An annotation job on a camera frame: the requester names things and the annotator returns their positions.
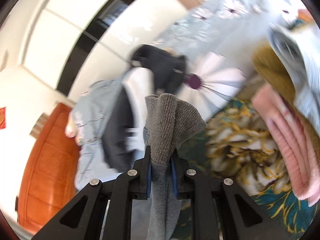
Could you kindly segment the grey fleece sweater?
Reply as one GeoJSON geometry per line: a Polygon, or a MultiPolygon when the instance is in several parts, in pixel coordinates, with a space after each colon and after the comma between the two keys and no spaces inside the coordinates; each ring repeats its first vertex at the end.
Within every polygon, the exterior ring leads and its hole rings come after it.
{"type": "Polygon", "coordinates": [[[183,142],[206,128],[198,110],[176,96],[163,93],[145,98],[148,116],[145,140],[151,159],[151,213],[148,239],[170,239],[180,215],[181,201],[173,192],[170,159],[183,142]]]}

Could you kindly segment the orange wooden headboard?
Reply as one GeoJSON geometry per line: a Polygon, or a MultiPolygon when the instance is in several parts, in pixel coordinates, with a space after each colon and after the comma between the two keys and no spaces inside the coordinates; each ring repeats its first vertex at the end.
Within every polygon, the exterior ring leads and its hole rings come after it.
{"type": "Polygon", "coordinates": [[[35,141],[22,177],[17,222],[37,233],[75,196],[80,148],[65,135],[71,108],[59,103],[35,141]]]}

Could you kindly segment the teal floral plush blanket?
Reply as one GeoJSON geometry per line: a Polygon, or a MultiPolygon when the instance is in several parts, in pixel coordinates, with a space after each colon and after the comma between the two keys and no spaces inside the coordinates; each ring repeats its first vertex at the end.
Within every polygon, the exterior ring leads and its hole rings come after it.
{"type": "Polygon", "coordinates": [[[319,210],[293,194],[281,152],[249,101],[230,101],[178,153],[196,171],[236,181],[290,239],[300,239],[319,210]]]}

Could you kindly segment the pink folded garment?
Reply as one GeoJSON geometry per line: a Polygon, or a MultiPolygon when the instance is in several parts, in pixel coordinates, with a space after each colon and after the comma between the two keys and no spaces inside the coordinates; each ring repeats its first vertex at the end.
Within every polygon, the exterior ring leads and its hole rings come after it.
{"type": "Polygon", "coordinates": [[[315,205],[319,201],[319,164],[302,121],[268,83],[256,92],[252,104],[280,149],[295,196],[315,205]]]}

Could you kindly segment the mustard yellow garment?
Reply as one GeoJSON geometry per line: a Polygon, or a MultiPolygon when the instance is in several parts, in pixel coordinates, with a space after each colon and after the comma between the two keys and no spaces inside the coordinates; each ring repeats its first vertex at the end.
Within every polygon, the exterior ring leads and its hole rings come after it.
{"type": "Polygon", "coordinates": [[[277,57],[268,42],[265,41],[259,44],[253,53],[252,61],[255,70],[259,73],[259,75],[281,95],[281,97],[289,105],[290,109],[293,110],[301,119],[301,122],[310,134],[310,138],[312,139],[313,143],[319,144],[319,135],[317,134],[316,130],[313,128],[310,121],[306,119],[294,106],[293,102],[296,91],[293,83],[284,65],[277,57]]]}

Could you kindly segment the dark grey garment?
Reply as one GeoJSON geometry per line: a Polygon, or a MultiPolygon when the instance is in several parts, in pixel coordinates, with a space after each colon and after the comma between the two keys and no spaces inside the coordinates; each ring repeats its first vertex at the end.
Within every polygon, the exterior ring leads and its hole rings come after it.
{"type": "Polygon", "coordinates": [[[130,68],[101,137],[104,160],[118,172],[144,156],[145,98],[157,91],[174,94],[184,81],[187,58],[144,44],[132,53],[130,68]]]}

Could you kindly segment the light blue floral quilt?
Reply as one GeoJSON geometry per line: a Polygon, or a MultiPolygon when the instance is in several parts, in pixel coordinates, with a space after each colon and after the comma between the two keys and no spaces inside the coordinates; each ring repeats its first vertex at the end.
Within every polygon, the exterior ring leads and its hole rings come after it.
{"type": "MultiPolygon", "coordinates": [[[[167,27],[150,45],[187,58],[184,81],[174,94],[196,107],[203,120],[209,120],[250,76],[253,50],[266,37],[271,24],[287,25],[296,18],[294,3],[208,0],[167,27]]],[[[108,181],[121,173],[105,162],[101,137],[124,74],[90,85],[71,111],[80,146],[74,182],[78,190],[93,178],[108,181]]]]}

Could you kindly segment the red wall decoration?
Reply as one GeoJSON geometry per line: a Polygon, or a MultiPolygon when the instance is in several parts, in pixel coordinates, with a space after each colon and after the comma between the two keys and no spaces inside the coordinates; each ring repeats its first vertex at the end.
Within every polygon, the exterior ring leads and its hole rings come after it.
{"type": "Polygon", "coordinates": [[[6,128],[6,107],[0,108],[0,129],[6,128]]]}

